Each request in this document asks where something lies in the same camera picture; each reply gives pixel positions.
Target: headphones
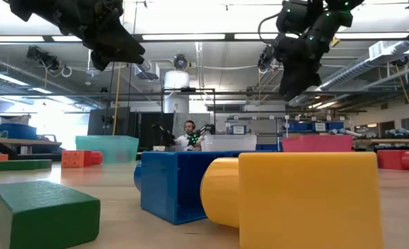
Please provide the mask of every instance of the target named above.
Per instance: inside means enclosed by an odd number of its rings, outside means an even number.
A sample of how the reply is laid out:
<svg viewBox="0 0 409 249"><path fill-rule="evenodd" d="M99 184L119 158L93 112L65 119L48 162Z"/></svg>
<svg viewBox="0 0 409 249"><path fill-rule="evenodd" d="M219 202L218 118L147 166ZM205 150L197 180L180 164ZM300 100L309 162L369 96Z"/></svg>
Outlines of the headphones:
<svg viewBox="0 0 409 249"><path fill-rule="evenodd" d="M195 128L196 128L196 124L195 124L192 120L187 120L187 121L184 123L184 125L183 125L183 129L185 129L184 126L186 125L186 123L189 123L189 122L192 124L192 129L195 129Z"/></svg>

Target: green wooden block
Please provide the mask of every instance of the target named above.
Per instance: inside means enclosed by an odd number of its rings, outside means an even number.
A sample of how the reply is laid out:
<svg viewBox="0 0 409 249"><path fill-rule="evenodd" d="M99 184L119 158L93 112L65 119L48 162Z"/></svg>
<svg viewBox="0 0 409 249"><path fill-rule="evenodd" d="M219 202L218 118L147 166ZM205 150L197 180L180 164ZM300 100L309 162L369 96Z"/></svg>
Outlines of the green wooden block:
<svg viewBox="0 0 409 249"><path fill-rule="evenodd" d="M8 160L0 161L0 171L6 170L30 170L30 169L50 169L53 166L52 160Z"/></svg>
<svg viewBox="0 0 409 249"><path fill-rule="evenodd" d="M0 242L57 249L97 238L100 200L48 181L0 184Z"/></svg>

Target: yellow cylinder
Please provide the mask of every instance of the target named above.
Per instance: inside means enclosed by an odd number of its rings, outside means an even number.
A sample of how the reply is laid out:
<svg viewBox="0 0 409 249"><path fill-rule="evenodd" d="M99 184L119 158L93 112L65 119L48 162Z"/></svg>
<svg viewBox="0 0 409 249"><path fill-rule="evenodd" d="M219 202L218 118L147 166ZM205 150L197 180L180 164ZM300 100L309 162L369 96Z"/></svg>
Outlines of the yellow cylinder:
<svg viewBox="0 0 409 249"><path fill-rule="evenodd" d="M217 158L202 179L200 196L207 217L238 228L238 158Z"/></svg>

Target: pink bin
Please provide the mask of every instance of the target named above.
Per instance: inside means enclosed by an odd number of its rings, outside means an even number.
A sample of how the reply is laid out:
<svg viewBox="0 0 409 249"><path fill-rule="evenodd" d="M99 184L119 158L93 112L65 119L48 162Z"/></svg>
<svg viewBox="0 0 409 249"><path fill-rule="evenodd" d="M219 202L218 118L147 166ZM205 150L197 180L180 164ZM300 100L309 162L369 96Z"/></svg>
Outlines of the pink bin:
<svg viewBox="0 0 409 249"><path fill-rule="evenodd" d="M306 135L284 138L284 152L345 152L352 151L353 138L350 135Z"/></svg>

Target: person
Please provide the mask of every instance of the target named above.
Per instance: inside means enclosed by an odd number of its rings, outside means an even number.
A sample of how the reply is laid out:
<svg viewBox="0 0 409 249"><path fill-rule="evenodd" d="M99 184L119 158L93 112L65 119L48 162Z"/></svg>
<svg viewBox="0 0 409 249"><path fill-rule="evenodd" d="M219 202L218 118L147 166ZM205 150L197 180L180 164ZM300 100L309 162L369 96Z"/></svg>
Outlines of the person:
<svg viewBox="0 0 409 249"><path fill-rule="evenodd" d="M179 136L177 139L175 139L175 143L180 146L182 151L201 151L201 137L195 145L189 145L190 133L193 133L196 129L195 122L192 120L187 120L184 123L183 129L185 135Z"/></svg>

